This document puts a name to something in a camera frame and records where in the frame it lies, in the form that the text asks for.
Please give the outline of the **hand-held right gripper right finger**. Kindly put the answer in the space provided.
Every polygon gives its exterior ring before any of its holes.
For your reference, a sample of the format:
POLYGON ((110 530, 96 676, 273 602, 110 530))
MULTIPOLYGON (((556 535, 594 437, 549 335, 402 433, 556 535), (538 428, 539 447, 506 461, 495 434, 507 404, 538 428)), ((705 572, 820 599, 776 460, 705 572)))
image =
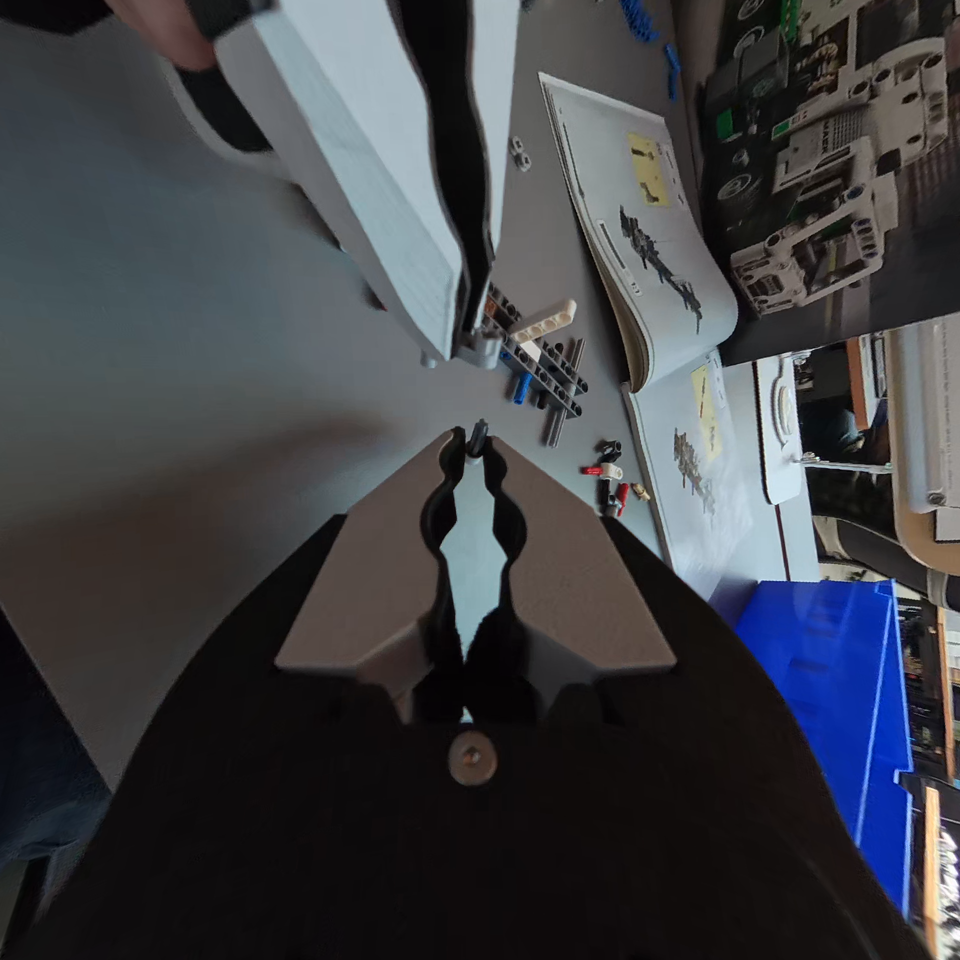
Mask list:
POLYGON ((591 506, 496 436, 486 439, 486 490, 505 558, 499 609, 519 632, 520 675, 541 706, 569 686, 676 665, 591 506))

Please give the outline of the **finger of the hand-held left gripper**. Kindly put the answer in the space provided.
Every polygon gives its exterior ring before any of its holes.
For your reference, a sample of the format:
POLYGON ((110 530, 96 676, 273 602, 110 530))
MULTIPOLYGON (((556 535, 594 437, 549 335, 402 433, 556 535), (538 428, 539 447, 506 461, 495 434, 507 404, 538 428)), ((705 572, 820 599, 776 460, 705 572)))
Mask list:
POLYGON ((287 172, 422 352, 453 353, 464 258, 424 86, 387 2, 272 2, 214 42, 287 172))
POLYGON ((439 207, 460 256, 454 330, 468 332, 500 239, 520 3, 400 1, 397 19, 424 89, 439 207))

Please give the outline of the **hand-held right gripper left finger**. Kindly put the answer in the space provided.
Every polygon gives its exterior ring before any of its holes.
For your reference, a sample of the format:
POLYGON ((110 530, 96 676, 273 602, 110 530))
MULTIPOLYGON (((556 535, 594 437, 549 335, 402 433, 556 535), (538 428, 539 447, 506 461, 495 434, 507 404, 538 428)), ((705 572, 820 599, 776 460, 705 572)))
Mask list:
POLYGON ((443 431, 349 510, 275 657, 278 670, 378 686, 401 720, 413 718, 439 577, 421 517, 454 441, 454 430, 443 431))

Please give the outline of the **dark grey lego beam assembly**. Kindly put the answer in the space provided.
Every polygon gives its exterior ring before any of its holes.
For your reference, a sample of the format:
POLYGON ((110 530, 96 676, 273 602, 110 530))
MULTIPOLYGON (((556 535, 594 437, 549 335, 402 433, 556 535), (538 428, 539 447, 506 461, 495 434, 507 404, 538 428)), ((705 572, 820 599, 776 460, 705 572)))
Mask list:
POLYGON ((576 312, 566 297, 525 315, 494 283, 486 287, 481 332, 498 341, 498 359, 513 376, 512 402, 547 413, 542 443, 549 449, 558 447, 566 422, 582 416, 589 390, 580 373, 585 341, 562 337, 576 312))

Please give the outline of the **pile of small lego pins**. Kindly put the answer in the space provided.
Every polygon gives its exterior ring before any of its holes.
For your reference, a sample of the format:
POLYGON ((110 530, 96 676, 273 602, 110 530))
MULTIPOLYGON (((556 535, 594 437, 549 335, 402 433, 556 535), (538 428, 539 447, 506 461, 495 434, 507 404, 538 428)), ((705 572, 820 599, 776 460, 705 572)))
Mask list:
POLYGON ((623 455, 620 440, 601 439, 596 444, 594 453, 594 461, 581 466, 580 474, 596 483, 596 505, 601 516, 620 520, 629 498, 636 498, 644 503, 653 502, 652 493, 646 486, 625 479, 620 464, 623 455))

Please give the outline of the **lego instruction booklet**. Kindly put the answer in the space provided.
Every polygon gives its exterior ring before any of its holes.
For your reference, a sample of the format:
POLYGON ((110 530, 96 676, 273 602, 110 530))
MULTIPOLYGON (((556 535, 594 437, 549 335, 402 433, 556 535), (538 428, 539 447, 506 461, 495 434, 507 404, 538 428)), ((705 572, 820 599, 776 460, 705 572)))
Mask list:
POLYGON ((662 555, 709 600, 752 525, 718 350, 737 299, 691 212, 665 119, 538 78, 626 356, 621 393, 662 555))

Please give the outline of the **dark lego set box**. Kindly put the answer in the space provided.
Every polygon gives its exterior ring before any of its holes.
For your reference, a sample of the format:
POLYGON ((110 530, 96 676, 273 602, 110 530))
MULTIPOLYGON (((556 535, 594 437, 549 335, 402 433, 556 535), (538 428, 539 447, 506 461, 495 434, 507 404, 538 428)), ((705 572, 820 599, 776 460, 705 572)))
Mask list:
POLYGON ((957 1, 675 2, 728 366, 958 314, 957 1))

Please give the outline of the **person's left hand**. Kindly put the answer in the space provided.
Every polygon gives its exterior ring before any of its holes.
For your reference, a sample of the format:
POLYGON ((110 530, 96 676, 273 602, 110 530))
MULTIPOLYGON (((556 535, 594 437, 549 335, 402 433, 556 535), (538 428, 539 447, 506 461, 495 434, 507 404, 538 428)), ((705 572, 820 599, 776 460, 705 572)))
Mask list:
POLYGON ((185 1, 106 1, 105 5, 175 67, 200 72, 217 65, 214 46, 185 1))

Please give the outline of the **blue plastic bin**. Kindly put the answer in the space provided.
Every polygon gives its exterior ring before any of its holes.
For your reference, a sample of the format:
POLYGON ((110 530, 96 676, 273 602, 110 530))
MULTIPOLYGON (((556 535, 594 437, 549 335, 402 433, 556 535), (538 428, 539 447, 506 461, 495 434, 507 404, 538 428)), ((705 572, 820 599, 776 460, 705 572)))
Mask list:
POLYGON ((914 772, 897 582, 764 581, 735 630, 783 697, 846 828, 909 913, 914 772))

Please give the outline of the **person's dark pants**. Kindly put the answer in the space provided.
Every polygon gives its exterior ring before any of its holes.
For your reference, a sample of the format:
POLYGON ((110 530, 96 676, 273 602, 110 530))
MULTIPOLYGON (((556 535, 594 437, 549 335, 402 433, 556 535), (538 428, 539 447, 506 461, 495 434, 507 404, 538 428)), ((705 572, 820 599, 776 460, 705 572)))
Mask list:
POLYGON ((1 862, 46 862, 39 912, 63 891, 113 799, 1 614, 1 862))

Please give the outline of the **white furniture panel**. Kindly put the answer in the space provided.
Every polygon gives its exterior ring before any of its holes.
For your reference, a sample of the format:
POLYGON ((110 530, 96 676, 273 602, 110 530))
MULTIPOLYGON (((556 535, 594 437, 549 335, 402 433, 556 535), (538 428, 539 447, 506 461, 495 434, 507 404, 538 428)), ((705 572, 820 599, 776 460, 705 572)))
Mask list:
POLYGON ((884 347, 896 535, 915 559, 957 571, 959 315, 889 330, 884 347))

